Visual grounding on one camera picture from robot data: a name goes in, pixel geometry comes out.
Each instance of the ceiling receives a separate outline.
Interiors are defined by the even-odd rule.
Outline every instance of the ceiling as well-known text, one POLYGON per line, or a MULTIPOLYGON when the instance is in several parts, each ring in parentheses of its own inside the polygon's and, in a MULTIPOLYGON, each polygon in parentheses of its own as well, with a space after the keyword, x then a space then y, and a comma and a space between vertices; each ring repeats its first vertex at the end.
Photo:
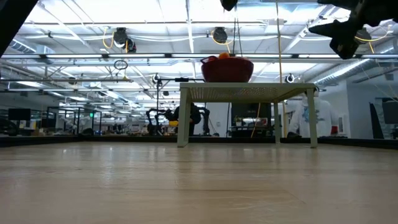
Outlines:
MULTIPOLYGON (((35 49, 37 54, 123 54, 124 50, 114 44, 111 48, 112 33, 117 27, 126 27, 127 34, 136 43, 137 54, 214 54, 227 52, 226 45, 215 43, 211 32, 215 27, 225 27, 229 41, 234 39, 236 26, 236 45, 230 43, 231 51, 236 54, 278 54, 279 47, 284 54, 333 54, 329 48, 329 38, 307 32, 307 27, 347 20, 349 11, 333 6, 319 5, 316 1, 283 1, 279 4, 278 37, 277 11, 275 1, 240 0, 238 11, 224 11, 219 1, 215 0, 41 0, 31 12, 26 22, 15 36, 16 41, 25 47, 35 49), (239 26, 234 23, 238 18, 239 26)), ((383 22, 379 27, 367 27, 378 46, 395 36, 398 28, 391 22, 383 22)), ((361 45, 358 52, 370 52, 368 44, 361 45)), ((6 54, 21 54, 21 51, 9 47, 6 54)), ((28 60, 2 60, 7 66, 31 71, 28 78, 43 78, 44 66, 24 66, 28 60)), ((71 60, 52 60, 57 63, 72 63, 71 60)), ((76 62, 93 62, 79 59, 76 62)), ((50 66, 47 75, 50 78, 113 78, 101 86, 109 89, 153 88, 151 79, 158 73, 161 78, 190 77, 202 78, 201 62, 197 60, 129 59, 129 68, 120 71, 112 64, 114 60, 95 60, 95 66, 50 66), (126 76, 132 82, 116 82, 126 76)), ((288 61, 282 59, 282 71, 278 61, 254 62, 254 74, 251 82, 279 82, 280 73, 289 73, 300 77, 301 81, 314 79, 318 74, 343 63, 334 60, 327 63, 313 59, 306 61, 288 61)), ((68 83, 50 83, 54 88, 86 88, 81 85, 71 86, 68 83)), ((26 88, 15 84, 15 88, 26 88)), ((178 88, 178 83, 170 82, 166 88, 178 88)), ((130 101, 139 98, 149 100, 154 93, 121 91, 122 97, 130 101)), ((97 93, 86 96, 91 100, 97 93)), ((179 92, 172 92, 168 98, 179 98, 179 92)))

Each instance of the red object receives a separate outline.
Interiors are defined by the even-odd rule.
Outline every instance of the red object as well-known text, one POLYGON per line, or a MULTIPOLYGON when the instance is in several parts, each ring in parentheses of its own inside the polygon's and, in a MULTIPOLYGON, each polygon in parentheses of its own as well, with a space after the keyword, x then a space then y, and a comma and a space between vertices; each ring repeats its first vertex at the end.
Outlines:
POLYGON ((200 61, 206 82, 248 82, 254 69, 251 61, 241 57, 218 59, 210 56, 200 61))
POLYGON ((337 126, 332 126, 331 127, 331 134, 337 134, 338 133, 338 127, 337 126))

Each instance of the person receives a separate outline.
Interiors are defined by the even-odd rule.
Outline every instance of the person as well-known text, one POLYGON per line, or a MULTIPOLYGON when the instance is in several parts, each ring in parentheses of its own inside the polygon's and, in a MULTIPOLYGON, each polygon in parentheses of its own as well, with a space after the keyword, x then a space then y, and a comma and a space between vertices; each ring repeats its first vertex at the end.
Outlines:
MULTIPOLYGON (((173 117, 174 120, 177 121, 180 116, 180 107, 177 107, 174 111, 173 117)), ((197 106, 191 103, 191 115, 190 115, 190 124, 189 124, 189 136, 193 136, 193 132, 195 130, 195 125, 199 124, 201 121, 200 112, 197 106)))
MULTIPOLYGON (((338 117, 333 111, 330 103, 319 99, 319 88, 314 88, 315 112, 317 116, 317 136, 331 136, 332 126, 337 126, 338 117)), ((289 124, 288 137, 301 136, 303 138, 310 137, 310 119, 308 109, 307 92, 303 100, 297 105, 289 124)))

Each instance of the orange fruit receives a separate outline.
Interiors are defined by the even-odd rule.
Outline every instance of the orange fruit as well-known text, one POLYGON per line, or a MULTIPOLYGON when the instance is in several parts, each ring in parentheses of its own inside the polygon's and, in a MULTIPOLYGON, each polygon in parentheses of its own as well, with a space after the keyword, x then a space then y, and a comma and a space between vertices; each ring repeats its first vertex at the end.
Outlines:
POLYGON ((221 54, 218 56, 218 58, 219 58, 219 59, 229 58, 229 53, 227 53, 227 52, 221 53, 221 54))

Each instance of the white lab coat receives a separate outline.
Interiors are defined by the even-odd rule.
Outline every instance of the white lab coat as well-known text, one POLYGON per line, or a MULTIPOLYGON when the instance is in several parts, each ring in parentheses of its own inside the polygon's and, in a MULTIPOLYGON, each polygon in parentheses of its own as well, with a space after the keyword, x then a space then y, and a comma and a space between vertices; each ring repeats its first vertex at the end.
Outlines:
MULTIPOLYGON (((314 101, 315 111, 317 113, 317 136, 318 138, 330 136, 331 127, 337 126, 338 124, 338 116, 329 102, 321 100, 318 97, 315 97, 314 101)), ((310 137, 309 110, 306 96, 304 96, 303 100, 297 105, 289 124, 289 132, 297 133, 298 129, 303 138, 310 137)))

